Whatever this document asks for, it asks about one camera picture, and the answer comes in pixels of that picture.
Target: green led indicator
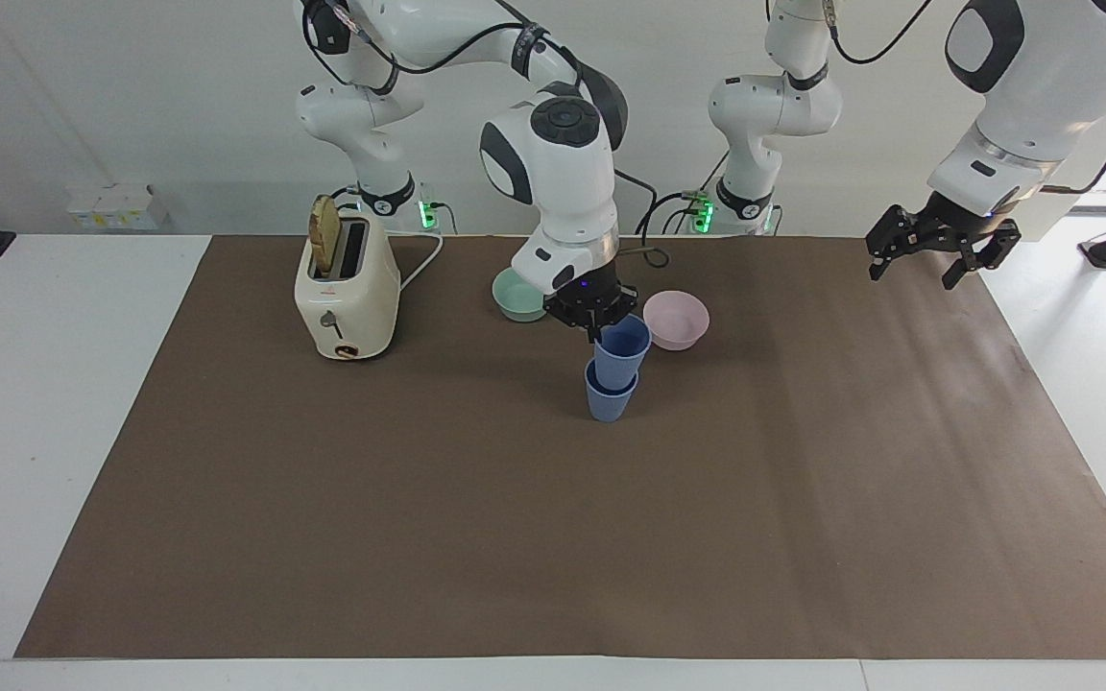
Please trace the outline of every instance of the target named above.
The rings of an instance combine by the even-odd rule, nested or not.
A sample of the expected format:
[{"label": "green led indicator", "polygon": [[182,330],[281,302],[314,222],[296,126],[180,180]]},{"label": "green led indicator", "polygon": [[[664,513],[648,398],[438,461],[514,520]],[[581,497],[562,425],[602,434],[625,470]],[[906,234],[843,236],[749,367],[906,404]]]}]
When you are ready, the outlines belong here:
[{"label": "green led indicator", "polygon": [[702,209],[698,211],[698,218],[695,219],[695,230],[702,232],[702,234],[706,235],[706,233],[710,232],[710,223],[714,218],[714,201],[703,201]]},{"label": "green led indicator", "polygon": [[434,210],[429,208],[424,201],[417,201],[417,207],[420,209],[420,223],[426,227],[426,230],[436,227],[438,224],[438,216],[434,213]]}]

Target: white wall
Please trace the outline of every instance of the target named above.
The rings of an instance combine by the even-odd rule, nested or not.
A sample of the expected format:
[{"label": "white wall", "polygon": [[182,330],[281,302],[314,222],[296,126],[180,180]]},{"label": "white wall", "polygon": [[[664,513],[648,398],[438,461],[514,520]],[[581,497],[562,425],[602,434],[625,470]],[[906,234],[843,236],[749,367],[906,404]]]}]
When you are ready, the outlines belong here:
[{"label": "white wall", "polygon": [[[925,201],[925,179],[983,102],[942,56],[962,3],[936,3],[873,67],[835,59],[847,98],[838,129],[780,143],[786,231],[863,235],[893,202]],[[844,4],[847,46],[875,51],[918,4]],[[518,6],[622,84],[632,129],[618,166],[661,191],[697,187],[723,153],[707,117],[712,84],[775,71],[757,1]],[[295,93],[321,75],[289,0],[0,0],[0,223],[70,230],[62,185],[111,179],[153,184],[181,232],[302,232],[312,197],[354,179],[337,149],[295,122]],[[529,231],[535,214],[492,191],[476,142],[489,115],[531,87],[497,65],[445,70],[427,83],[430,105],[395,126],[414,170],[456,206],[465,231]],[[1105,154],[1106,122],[1058,179],[1084,182]],[[627,222],[645,203],[624,184],[618,201]],[[1070,206],[1033,200],[1019,218],[1039,237]]]}]

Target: pink bowl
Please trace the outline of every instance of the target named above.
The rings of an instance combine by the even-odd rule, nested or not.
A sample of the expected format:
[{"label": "pink bowl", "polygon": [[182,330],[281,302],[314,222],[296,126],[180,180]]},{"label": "pink bowl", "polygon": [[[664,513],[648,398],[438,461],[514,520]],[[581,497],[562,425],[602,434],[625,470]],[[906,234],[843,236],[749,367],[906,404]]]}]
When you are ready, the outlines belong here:
[{"label": "pink bowl", "polygon": [[710,327],[710,312],[698,297],[668,290],[654,294],[643,307],[643,321],[651,329],[651,342],[665,350],[687,350]]}]

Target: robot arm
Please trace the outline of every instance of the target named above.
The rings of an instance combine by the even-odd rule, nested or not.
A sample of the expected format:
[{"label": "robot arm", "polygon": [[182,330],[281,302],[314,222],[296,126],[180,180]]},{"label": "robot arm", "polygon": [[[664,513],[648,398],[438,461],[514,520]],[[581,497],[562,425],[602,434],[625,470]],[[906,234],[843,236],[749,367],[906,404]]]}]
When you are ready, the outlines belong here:
[{"label": "robot arm", "polygon": [[712,227],[732,235],[762,228],[782,166],[765,137],[824,135],[838,122],[843,96],[826,65],[830,46],[824,1],[778,0],[765,48],[784,74],[729,77],[711,92],[711,123],[729,145],[728,169],[711,180]]},{"label": "robot arm", "polygon": [[[587,328],[593,339],[633,310],[636,294],[620,285],[614,268],[619,240],[612,151],[623,143],[628,118],[617,84],[504,0],[332,0],[338,9],[326,0],[299,1],[307,25],[320,25],[314,17],[331,18],[316,33],[338,36],[330,43],[352,67],[355,90],[349,105],[338,105],[353,117],[326,118],[352,135],[321,135],[326,127],[310,124],[319,118],[302,121],[351,155],[367,201],[382,195],[390,210],[403,200],[387,191],[411,193],[397,146],[376,129],[420,108],[420,100],[404,92],[411,78],[398,74],[398,65],[426,73],[501,62],[540,88],[489,121],[480,136],[492,185],[541,213],[539,228],[514,255],[514,270],[549,296],[550,314]],[[326,43],[321,40],[320,52]],[[322,98],[336,101],[333,87],[325,88]],[[315,93],[304,95],[304,104],[315,104]]]},{"label": "robot arm", "polygon": [[1106,0],[971,0],[947,57],[985,106],[930,177],[925,210],[891,207],[869,232],[873,280],[925,250],[961,254],[942,276],[947,289],[1001,265],[1022,237],[1010,211],[1106,114]]}]

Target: blue cup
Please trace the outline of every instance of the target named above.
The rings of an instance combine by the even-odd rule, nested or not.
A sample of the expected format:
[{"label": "blue cup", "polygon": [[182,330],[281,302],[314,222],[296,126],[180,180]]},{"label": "blue cup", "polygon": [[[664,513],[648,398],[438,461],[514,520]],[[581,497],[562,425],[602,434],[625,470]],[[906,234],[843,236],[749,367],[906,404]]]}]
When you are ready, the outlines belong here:
[{"label": "blue cup", "polygon": [[587,370],[584,373],[587,379],[587,408],[592,410],[592,417],[599,421],[617,421],[626,411],[634,389],[637,389],[637,374],[629,386],[619,390],[602,388],[596,374],[596,362],[587,363]]},{"label": "blue cup", "polygon": [[596,376],[601,388],[627,389],[650,349],[651,329],[637,316],[627,315],[617,326],[603,329],[601,342],[596,343]]}]

